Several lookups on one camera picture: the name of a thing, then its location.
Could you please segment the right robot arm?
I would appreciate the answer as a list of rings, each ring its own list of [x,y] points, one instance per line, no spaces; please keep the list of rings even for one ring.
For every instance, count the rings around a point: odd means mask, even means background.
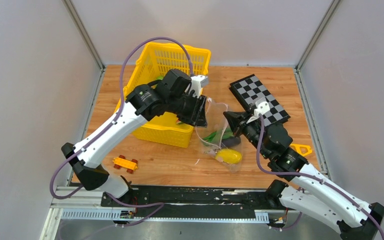
[[[290,146],[293,139],[282,123],[266,127],[263,117],[252,120],[246,111],[225,111],[223,115],[234,135],[244,136],[256,148],[260,170],[279,177],[266,191],[270,208],[300,211],[330,227],[343,240],[373,240],[377,234],[384,239],[384,206],[359,199],[317,170]]]

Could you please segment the purple eggplant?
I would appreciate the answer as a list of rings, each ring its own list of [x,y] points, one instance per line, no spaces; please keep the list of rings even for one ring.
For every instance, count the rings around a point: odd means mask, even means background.
[[[220,146],[222,148],[233,148],[235,146],[238,146],[240,143],[241,143],[240,137],[231,136],[231,137],[222,139]]]

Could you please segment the clear zip top bag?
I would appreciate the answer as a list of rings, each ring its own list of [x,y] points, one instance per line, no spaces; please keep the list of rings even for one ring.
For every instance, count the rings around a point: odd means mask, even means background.
[[[212,98],[206,100],[206,127],[195,128],[202,157],[208,157],[225,166],[231,173],[240,171],[243,163],[242,140],[234,136],[224,112],[230,109],[224,102]]]

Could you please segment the yellow plastic basket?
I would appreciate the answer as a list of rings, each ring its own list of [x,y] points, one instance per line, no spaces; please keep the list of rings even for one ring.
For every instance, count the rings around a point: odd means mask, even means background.
[[[205,48],[185,45],[195,75],[207,75],[211,59],[211,51]],[[164,76],[170,69],[179,69],[190,73],[189,62],[180,46],[175,43],[149,42],[144,46],[135,63],[134,71],[123,88],[126,97],[134,88],[147,84]],[[153,118],[132,132],[140,140],[187,148],[190,144],[194,127],[188,124],[177,124],[175,114],[166,112]]]

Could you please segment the green bean pod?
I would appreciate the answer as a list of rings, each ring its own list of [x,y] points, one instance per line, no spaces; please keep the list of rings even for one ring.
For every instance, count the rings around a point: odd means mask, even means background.
[[[219,142],[220,137],[221,137],[221,139],[225,139],[225,138],[229,138],[229,137],[233,137],[233,136],[234,135],[233,135],[233,132],[231,131],[231,129],[227,128],[224,131],[223,135],[222,135],[222,130],[214,131],[211,134],[209,134],[208,136],[204,137],[203,140],[207,141],[207,142],[214,143],[214,142]]]

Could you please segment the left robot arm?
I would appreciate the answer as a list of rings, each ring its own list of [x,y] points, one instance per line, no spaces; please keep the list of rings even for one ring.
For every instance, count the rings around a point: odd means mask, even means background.
[[[208,76],[189,76],[179,69],[170,69],[161,80],[136,86],[90,136],[76,144],[65,143],[61,151],[82,186],[87,191],[101,189],[120,206],[129,206],[133,193],[128,182],[105,170],[104,158],[129,134],[165,113],[176,115],[192,127],[206,127],[207,97],[201,91],[208,83]]]

